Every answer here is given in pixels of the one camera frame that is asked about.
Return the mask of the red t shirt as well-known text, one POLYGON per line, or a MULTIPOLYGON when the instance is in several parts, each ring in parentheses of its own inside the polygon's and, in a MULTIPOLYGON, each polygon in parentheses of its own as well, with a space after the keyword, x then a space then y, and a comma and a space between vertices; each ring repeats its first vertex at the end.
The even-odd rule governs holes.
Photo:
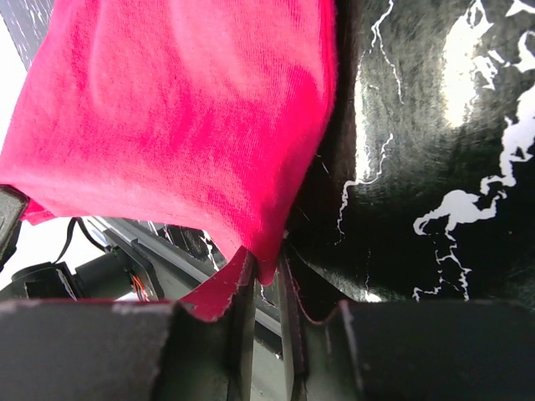
POLYGON ((331 1, 57 1, 1 153, 33 223, 207 230, 274 276, 334 104, 331 1))

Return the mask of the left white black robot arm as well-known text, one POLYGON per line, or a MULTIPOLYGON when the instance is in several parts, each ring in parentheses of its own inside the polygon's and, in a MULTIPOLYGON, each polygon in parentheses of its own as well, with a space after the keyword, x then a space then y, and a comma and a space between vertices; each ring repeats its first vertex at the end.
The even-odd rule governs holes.
POLYGON ((1 290, 1 299, 15 298, 82 298, 117 299, 132 292, 142 302, 165 297, 157 282, 155 268, 134 244, 121 239, 113 231, 104 232, 101 244, 90 234, 80 217, 70 219, 64 246, 55 261, 24 267, 12 275, 1 290), (63 256, 78 227, 85 238, 103 254, 70 271, 63 256))

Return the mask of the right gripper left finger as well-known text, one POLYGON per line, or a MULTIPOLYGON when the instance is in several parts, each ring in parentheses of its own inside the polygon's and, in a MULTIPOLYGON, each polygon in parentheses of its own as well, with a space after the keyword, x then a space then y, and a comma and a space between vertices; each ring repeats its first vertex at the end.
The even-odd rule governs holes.
POLYGON ((238 251, 177 301, 82 298, 64 264, 1 293, 4 400, 247 400, 256 261, 238 251))

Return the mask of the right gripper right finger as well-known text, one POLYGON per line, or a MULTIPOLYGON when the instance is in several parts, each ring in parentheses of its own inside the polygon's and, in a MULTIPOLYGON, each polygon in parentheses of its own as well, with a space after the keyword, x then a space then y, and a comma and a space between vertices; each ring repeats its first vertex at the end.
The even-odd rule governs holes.
POLYGON ((508 302, 356 302, 283 248, 291 400, 531 400, 534 316, 508 302))

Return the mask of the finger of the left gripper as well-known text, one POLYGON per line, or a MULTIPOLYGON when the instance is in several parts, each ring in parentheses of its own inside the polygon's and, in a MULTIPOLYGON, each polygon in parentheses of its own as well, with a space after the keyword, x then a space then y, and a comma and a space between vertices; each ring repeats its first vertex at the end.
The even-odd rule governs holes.
POLYGON ((1 185, 1 267, 16 251, 21 219, 28 204, 25 194, 10 185, 1 185))

